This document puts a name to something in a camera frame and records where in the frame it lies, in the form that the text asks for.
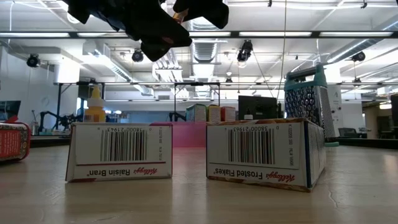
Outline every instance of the table surface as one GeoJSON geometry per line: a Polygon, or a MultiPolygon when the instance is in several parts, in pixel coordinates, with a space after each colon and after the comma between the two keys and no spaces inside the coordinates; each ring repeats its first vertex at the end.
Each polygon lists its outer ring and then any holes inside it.
{"type": "Polygon", "coordinates": [[[205,177],[204,149],[175,149],[173,179],[65,183],[68,148],[0,165],[0,222],[397,223],[398,151],[340,146],[312,193],[205,177]]]}

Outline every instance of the ceiling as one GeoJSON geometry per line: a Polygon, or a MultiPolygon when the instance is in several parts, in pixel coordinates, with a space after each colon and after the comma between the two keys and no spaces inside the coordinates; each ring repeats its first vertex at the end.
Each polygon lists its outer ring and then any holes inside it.
{"type": "MultiPolygon", "coordinates": [[[[273,0],[272,7],[267,7],[267,1],[229,0],[229,23],[224,30],[377,30],[377,27],[397,15],[395,0],[372,0],[368,6],[361,9],[362,1],[345,0],[273,0]]],[[[167,1],[167,10],[172,14],[173,1],[167,1]]],[[[60,9],[56,1],[11,1],[0,0],[0,30],[10,31],[110,31],[107,23],[91,17],[87,24],[72,24],[68,21],[67,12],[60,9]]],[[[11,47],[20,55],[27,47],[58,47],[71,54],[83,64],[81,76],[91,76],[99,81],[114,82],[115,74],[104,65],[90,63],[83,55],[84,39],[65,40],[17,40],[11,41],[11,47]]],[[[239,68],[236,52],[242,46],[243,39],[225,39],[218,44],[216,64],[213,76],[209,81],[223,82],[226,72],[232,72],[233,81],[263,82],[263,75],[269,82],[279,82],[287,72],[302,65],[310,67],[316,62],[325,62],[329,54],[339,50],[354,39],[252,39],[254,53],[249,58],[246,67],[239,68]]],[[[111,49],[111,58],[123,69],[142,82],[154,82],[152,76],[153,63],[147,58],[143,62],[134,63],[131,53],[139,48],[140,43],[127,39],[98,39],[96,44],[106,44],[111,49]]],[[[380,68],[396,63],[398,56],[398,40],[386,39],[363,52],[366,59],[358,62],[356,68],[353,62],[342,61],[340,67],[342,81],[354,80],[355,74],[377,71],[380,68]]],[[[195,78],[190,47],[174,49],[178,64],[182,68],[182,78],[195,78]]],[[[369,77],[367,82],[380,82],[385,79],[394,80],[397,68],[378,73],[369,77]]],[[[362,91],[375,90],[377,86],[367,86],[362,91]]]]}

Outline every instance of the computer monitor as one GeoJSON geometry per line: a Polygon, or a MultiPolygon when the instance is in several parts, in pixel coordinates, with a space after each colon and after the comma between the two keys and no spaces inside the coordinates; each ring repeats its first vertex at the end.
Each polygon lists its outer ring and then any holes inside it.
{"type": "Polygon", "coordinates": [[[0,121],[7,121],[13,116],[18,116],[21,101],[0,101],[0,121]]]}
{"type": "Polygon", "coordinates": [[[246,111],[249,110],[253,119],[278,118],[277,100],[271,97],[261,96],[239,96],[238,98],[239,120],[244,119],[246,111]]]}

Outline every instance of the squeeze bottle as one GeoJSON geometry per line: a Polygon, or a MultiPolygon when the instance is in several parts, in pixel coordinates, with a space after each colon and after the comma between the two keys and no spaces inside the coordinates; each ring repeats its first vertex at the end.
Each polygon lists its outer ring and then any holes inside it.
{"type": "Polygon", "coordinates": [[[105,122],[104,100],[101,99],[100,88],[97,85],[94,86],[91,98],[87,99],[87,106],[84,122],[105,122]]]}

